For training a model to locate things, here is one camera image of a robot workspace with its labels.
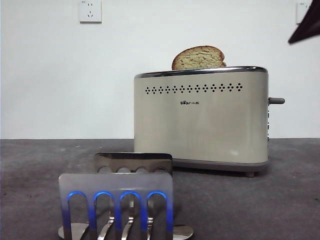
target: dark table surface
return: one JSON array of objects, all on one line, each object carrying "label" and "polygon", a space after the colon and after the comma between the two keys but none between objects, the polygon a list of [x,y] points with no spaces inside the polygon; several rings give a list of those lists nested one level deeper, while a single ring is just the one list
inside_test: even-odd
[{"label": "dark table surface", "polygon": [[[132,151],[132,139],[2,140],[1,239],[59,240],[59,175]],[[320,139],[271,139],[268,168],[252,178],[176,168],[173,185],[174,224],[192,226],[193,240],[320,239]]]}]

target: cream toaster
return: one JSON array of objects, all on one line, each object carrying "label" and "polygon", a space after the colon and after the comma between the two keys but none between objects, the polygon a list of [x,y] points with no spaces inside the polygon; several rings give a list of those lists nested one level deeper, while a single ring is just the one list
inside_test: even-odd
[{"label": "cream toaster", "polygon": [[268,71],[234,66],[134,78],[134,151],[168,153],[177,167],[245,172],[268,163]]}]

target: slice of bread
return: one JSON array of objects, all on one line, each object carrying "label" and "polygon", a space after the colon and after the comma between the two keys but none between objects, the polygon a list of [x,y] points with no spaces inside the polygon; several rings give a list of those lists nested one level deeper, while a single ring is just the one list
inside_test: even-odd
[{"label": "slice of bread", "polygon": [[195,46],[180,52],[172,62],[172,70],[205,69],[227,66],[225,55],[214,46]]}]

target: stainless steel toast rack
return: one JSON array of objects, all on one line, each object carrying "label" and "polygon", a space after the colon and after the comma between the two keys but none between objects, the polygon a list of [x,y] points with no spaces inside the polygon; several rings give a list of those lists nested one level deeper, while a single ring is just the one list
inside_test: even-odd
[{"label": "stainless steel toast rack", "polygon": [[[140,236],[150,239],[153,225],[150,197],[159,194],[166,202],[166,239],[173,239],[173,182],[172,156],[165,153],[97,153],[94,156],[96,173],[68,174],[59,177],[60,201],[63,220],[63,235],[66,240],[73,239],[70,197],[81,194],[86,198],[88,209],[88,228],[90,240],[103,240],[114,223],[115,239],[125,240],[134,220],[133,201],[130,201],[129,218],[122,228],[121,201],[126,195],[135,195],[139,201]],[[114,216],[97,233],[96,200],[100,195],[111,197]]]}]

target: wall outlet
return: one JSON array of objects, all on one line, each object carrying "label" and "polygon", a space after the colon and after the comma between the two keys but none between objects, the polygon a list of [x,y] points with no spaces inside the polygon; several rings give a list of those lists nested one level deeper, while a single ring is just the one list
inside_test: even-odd
[{"label": "wall outlet", "polygon": [[310,8],[310,2],[297,2],[295,12],[295,23],[300,24],[304,19],[308,9]]},{"label": "wall outlet", "polygon": [[101,0],[81,0],[79,2],[80,23],[102,23]]}]

